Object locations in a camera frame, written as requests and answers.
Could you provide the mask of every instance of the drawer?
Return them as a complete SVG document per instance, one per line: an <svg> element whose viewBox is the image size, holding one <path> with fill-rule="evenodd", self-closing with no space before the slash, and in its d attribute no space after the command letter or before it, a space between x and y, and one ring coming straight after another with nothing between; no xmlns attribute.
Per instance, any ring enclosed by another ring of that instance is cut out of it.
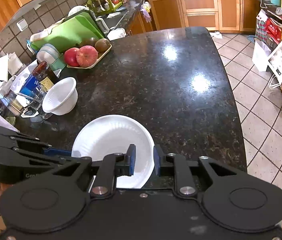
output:
<svg viewBox="0 0 282 240"><path fill-rule="evenodd" d="M181 0L183 13L217 12L217 0Z"/></svg>
<svg viewBox="0 0 282 240"><path fill-rule="evenodd" d="M209 31L219 29L219 14L217 12L185 13L183 15L186 27L202 26Z"/></svg>

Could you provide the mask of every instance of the white paper plate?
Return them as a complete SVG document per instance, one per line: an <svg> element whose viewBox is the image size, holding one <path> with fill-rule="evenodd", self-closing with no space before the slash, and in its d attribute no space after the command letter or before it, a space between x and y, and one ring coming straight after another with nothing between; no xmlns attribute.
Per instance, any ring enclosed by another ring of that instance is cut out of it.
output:
<svg viewBox="0 0 282 240"><path fill-rule="evenodd" d="M134 175L118 177L117 187L141 188L154 168L154 142L147 129L130 117L105 115L88 123L74 141L72 156L101 161L111 153L126 153L131 143L137 150Z"/></svg>

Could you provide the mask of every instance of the green dish rack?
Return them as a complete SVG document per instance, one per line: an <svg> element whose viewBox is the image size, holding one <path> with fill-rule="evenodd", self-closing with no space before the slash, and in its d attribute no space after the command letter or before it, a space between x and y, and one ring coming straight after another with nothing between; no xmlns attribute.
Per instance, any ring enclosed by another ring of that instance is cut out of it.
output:
<svg viewBox="0 0 282 240"><path fill-rule="evenodd" d="M122 0L119 0L120 2L118 4L112 4L111 0L107 0L108 4L109 4L109 10L105 10L105 11L101 11L101 12L97 12L97 8L94 6L93 0L88 0L87 2L87 6L90 8L90 10L92 10L95 15L100 16L100 15L104 15L104 14L109 14L109 13L114 13L116 9L118 9L122 4Z"/></svg>

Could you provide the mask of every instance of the green cutting board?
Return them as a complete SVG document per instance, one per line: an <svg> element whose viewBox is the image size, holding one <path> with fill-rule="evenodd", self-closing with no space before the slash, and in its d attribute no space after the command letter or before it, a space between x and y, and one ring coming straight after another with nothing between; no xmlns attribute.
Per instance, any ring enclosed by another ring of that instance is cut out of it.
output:
<svg viewBox="0 0 282 240"><path fill-rule="evenodd" d="M51 34L32 44L41 48L44 44L52 44L56 49L63 53L67 49L73 48L76 44L89 38L102 39L103 36L92 23L83 15L77 15L52 29Z"/></svg>

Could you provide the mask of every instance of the bottle label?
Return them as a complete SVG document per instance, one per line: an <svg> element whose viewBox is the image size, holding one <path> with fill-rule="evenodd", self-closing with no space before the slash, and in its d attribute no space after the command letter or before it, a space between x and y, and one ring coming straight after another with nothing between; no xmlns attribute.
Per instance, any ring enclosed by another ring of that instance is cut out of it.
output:
<svg viewBox="0 0 282 240"><path fill-rule="evenodd" d="M52 86L54 85L48 77L40 81L40 84L43 85L46 90L50 90L50 88L52 88Z"/></svg>

